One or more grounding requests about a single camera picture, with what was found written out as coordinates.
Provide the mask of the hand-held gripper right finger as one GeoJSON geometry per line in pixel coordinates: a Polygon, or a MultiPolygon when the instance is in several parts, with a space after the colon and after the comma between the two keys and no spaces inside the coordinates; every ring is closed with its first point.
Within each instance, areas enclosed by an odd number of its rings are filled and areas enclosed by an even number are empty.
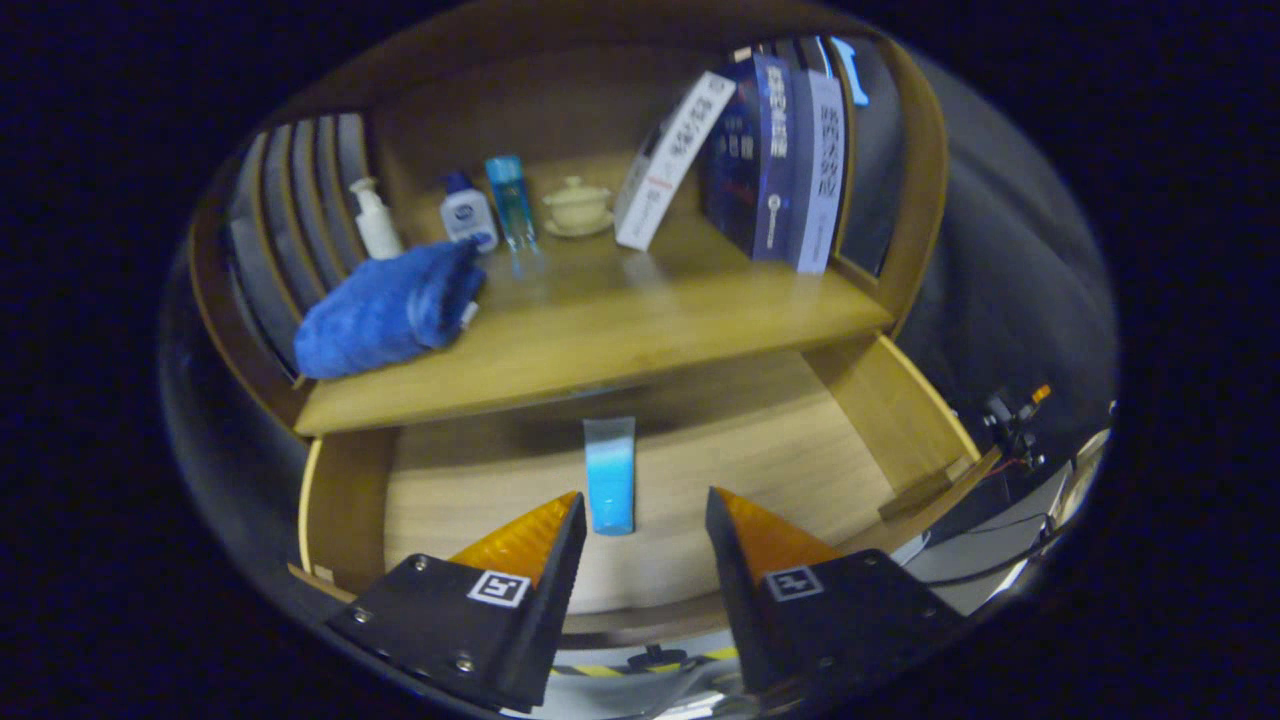
{"type": "Polygon", "coordinates": [[[728,489],[709,489],[705,529],[753,694],[865,694],[965,624],[884,552],[841,553],[728,489]]]}

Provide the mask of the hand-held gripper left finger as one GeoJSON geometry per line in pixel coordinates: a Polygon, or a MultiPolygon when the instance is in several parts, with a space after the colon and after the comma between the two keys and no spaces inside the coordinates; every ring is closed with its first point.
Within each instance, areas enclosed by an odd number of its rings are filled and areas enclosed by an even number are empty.
{"type": "Polygon", "coordinates": [[[588,536],[572,491],[452,559],[415,553],[326,625],[375,660],[484,708],[544,701],[588,536]]]}

